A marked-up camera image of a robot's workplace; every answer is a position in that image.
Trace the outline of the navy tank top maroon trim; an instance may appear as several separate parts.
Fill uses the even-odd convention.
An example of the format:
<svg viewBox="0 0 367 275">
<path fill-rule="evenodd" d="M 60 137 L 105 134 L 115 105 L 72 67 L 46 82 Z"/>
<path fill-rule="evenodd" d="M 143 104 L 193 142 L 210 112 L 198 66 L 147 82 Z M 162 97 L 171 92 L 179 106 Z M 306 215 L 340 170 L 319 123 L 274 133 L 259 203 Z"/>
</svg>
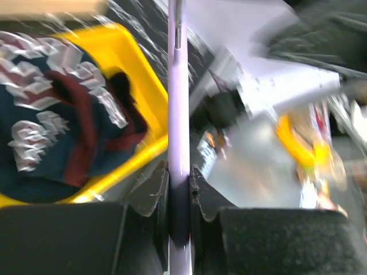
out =
<svg viewBox="0 0 367 275">
<path fill-rule="evenodd" d="M 64 38 L 1 33 L 1 194 L 55 202 L 133 156 L 147 133 L 124 72 Z"/>
</svg>

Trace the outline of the lilac plastic hanger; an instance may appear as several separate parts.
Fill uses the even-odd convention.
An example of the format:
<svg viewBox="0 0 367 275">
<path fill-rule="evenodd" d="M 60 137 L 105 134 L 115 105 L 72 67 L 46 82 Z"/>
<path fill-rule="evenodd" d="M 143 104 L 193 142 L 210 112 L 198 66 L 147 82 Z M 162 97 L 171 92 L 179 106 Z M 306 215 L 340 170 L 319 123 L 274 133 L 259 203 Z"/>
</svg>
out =
<svg viewBox="0 0 367 275">
<path fill-rule="evenodd" d="M 186 2 L 169 1 L 169 270 L 190 274 L 189 74 Z"/>
</svg>

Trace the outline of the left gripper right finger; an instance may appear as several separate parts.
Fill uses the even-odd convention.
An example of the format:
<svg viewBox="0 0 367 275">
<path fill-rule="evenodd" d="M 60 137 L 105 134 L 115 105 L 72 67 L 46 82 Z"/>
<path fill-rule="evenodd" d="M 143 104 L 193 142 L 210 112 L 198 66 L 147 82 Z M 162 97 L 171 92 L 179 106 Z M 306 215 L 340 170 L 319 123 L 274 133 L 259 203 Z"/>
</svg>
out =
<svg viewBox="0 0 367 275">
<path fill-rule="evenodd" d="M 244 209 L 190 173 L 194 274 L 365 274 L 366 244 L 337 211 Z"/>
</svg>

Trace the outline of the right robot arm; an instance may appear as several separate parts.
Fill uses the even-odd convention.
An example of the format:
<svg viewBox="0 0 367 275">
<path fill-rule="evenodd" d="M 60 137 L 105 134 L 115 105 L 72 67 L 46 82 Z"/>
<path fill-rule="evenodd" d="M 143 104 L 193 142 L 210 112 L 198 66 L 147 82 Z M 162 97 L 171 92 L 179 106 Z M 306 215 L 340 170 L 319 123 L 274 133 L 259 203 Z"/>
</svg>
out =
<svg viewBox="0 0 367 275">
<path fill-rule="evenodd" d="M 218 129 L 232 126 L 238 117 L 266 106 L 277 113 L 314 103 L 328 95 L 366 96 L 366 1 L 287 1 L 299 20 L 268 33 L 264 46 L 270 59 L 297 62 L 337 73 L 340 88 L 308 87 L 314 78 L 285 80 L 274 88 L 240 89 L 214 80 L 219 93 L 206 98 L 206 115 Z"/>
</svg>

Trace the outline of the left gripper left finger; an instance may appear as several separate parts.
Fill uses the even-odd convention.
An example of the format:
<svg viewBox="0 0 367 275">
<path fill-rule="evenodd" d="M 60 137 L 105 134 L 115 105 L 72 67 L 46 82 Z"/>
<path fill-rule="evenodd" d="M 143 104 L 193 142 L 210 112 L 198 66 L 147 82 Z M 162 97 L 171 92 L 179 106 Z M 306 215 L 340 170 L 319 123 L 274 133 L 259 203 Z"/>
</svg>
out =
<svg viewBox="0 0 367 275">
<path fill-rule="evenodd" d="M 1 209 L 2 274 L 163 274 L 167 163 L 123 202 Z"/>
</svg>

